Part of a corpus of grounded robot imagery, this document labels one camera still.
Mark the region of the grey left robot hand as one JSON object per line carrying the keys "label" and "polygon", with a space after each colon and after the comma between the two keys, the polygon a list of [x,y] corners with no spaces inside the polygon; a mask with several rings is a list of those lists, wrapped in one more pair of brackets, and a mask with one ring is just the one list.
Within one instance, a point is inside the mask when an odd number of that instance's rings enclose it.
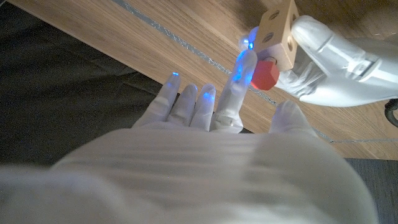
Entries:
{"label": "grey left robot hand", "polygon": [[302,102],[332,107],[397,98],[397,37],[345,39],[310,16],[291,29],[298,43],[292,69],[275,86]]}

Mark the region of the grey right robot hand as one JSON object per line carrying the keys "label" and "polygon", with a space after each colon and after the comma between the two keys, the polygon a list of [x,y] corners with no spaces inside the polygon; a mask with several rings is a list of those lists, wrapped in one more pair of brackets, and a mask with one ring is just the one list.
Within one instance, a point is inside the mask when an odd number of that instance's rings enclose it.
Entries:
{"label": "grey right robot hand", "polygon": [[239,117],[257,64],[239,54],[215,88],[172,74],[131,128],[106,133],[48,169],[1,169],[2,223],[377,223],[362,178],[292,101],[264,134]]}

